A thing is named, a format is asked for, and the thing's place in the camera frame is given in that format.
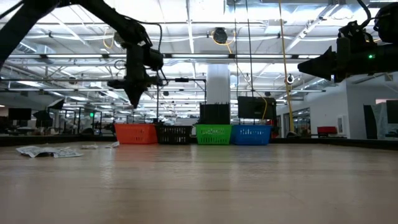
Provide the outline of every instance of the black cable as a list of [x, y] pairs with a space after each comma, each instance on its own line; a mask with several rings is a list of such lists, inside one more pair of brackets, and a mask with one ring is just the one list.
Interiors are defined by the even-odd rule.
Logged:
[[162, 28], [162, 26], [161, 26], [159, 23], [156, 23], [156, 22], [142, 22], [142, 21], [139, 21], [139, 20], [137, 20], [137, 19], [133, 19], [133, 18], [131, 18], [131, 17], [129, 17], [129, 16], [124, 16], [124, 17], [127, 18], [127, 19], [130, 19], [130, 20], [132, 20], [132, 21], [141, 23], [141, 24], [147, 24], [147, 25], [155, 25], [155, 26], [158, 26], [159, 29], [160, 29], [160, 40], [159, 40], [159, 47], [158, 47], [157, 50], [160, 51], [160, 46], [162, 45], [162, 39], [163, 39], [163, 28]]
[[164, 77], [164, 80], [166, 80], [166, 85], [169, 84], [169, 81], [167, 80], [166, 76], [164, 75], [163, 69], [160, 69], [160, 72], [162, 72], [162, 75]]
[[250, 53], [250, 76], [251, 76], [251, 94], [254, 97], [254, 87], [253, 87], [253, 61], [251, 55], [251, 34], [250, 34], [250, 20], [249, 20], [249, 7], [248, 0], [246, 0], [246, 13], [248, 15], [248, 31], [249, 31], [249, 53]]
[[19, 3], [17, 3], [15, 6], [12, 6], [11, 8], [9, 8], [7, 11], [5, 11], [4, 13], [2, 13], [0, 15], [0, 19], [4, 18], [6, 15], [10, 14], [10, 12], [16, 10], [19, 6], [21, 6], [24, 2], [23, 1], [19, 1]]
[[363, 3], [362, 0], [357, 0], [357, 2], [358, 2], [359, 5], [361, 5], [361, 7], [365, 10], [366, 16], [368, 17], [368, 19], [372, 18], [371, 11], [370, 11], [369, 8], [365, 5], [365, 3]]
[[361, 27], [364, 28], [364, 27], [366, 27], [366, 26], [369, 24], [369, 22], [371, 21], [371, 19], [372, 19], [372, 14], [371, 14], [371, 11], [369, 10], [369, 8], [365, 5], [365, 3], [362, 2], [362, 0], [357, 0], [357, 2], [358, 2], [359, 5], [365, 10], [366, 16], [368, 17], [368, 19], [366, 19], [365, 22], [363, 22], [363, 23], [361, 24]]
[[[235, 15], [235, 55], [238, 55], [238, 28], [236, 27], [236, 1], [234, 1], [234, 15]], [[234, 57], [234, 61], [236, 64], [236, 78], [238, 80], [238, 83], [236, 85], [236, 100], [238, 100], [239, 97], [239, 65], [238, 65], [238, 57]]]

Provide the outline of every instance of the pillar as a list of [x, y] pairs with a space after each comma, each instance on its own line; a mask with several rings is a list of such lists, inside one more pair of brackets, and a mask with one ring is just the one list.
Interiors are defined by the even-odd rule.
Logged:
[[209, 64], [207, 68], [207, 103], [222, 104], [231, 101], [228, 64]]

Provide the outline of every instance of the trash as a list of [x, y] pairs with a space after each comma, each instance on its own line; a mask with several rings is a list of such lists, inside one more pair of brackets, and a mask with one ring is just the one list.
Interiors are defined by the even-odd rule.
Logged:
[[110, 145], [108, 145], [108, 146], [105, 146], [105, 148], [107, 148], [107, 149], [113, 149], [113, 148], [115, 148], [115, 147], [119, 147], [119, 145], [120, 145], [119, 142], [114, 142], [114, 143], [112, 143], [112, 144], [110, 144]]
[[81, 149], [97, 149], [97, 145], [91, 145], [91, 146], [81, 146]]
[[31, 158], [35, 158], [42, 153], [53, 154], [54, 158], [69, 158], [83, 155], [82, 153], [78, 153], [76, 150], [70, 149], [69, 147], [25, 146], [17, 148], [17, 151], [21, 154], [29, 155]]

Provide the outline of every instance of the basket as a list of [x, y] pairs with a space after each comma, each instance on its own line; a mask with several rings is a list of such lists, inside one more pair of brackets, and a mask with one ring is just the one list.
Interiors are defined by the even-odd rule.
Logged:
[[155, 144], [156, 129], [153, 124], [115, 124], [120, 144]]
[[266, 146], [271, 137], [269, 125], [234, 125], [232, 143], [241, 146]]
[[192, 126], [156, 126], [159, 144], [190, 144]]
[[199, 145], [228, 145], [231, 139], [232, 125], [229, 124], [197, 124]]

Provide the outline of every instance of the black basket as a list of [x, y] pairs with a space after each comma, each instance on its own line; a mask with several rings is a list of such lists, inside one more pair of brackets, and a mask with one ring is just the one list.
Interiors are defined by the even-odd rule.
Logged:
[[159, 144], [190, 144], [192, 126], [156, 126]]

